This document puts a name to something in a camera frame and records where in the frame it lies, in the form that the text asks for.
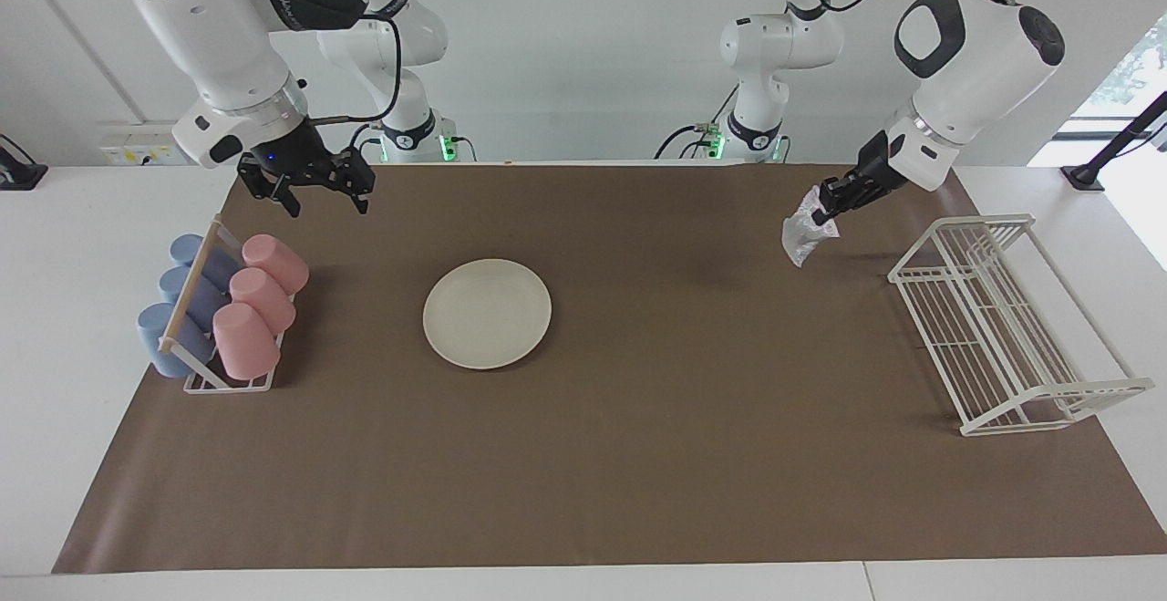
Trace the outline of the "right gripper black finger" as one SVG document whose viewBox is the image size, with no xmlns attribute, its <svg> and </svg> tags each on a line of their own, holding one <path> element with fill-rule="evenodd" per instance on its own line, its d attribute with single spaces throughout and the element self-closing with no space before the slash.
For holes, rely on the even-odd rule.
<svg viewBox="0 0 1167 601">
<path fill-rule="evenodd" d="M 376 174 L 361 151 L 341 151 L 333 156 L 334 190 L 344 193 L 358 214 L 368 211 L 368 195 L 373 193 Z"/>
<path fill-rule="evenodd" d="M 247 193 L 256 200 L 279 203 L 289 217 L 299 217 L 301 214 L 300 202 L 295 198 L 294 193 L 292 193 L 289 179 L 286 174 L 279 174 L 272 181 L 263 172 L 263 166 L 258 163 L 254 156 L 242 156 L 239 160 L 239 177 L 242 177 Z"/>
</svg>

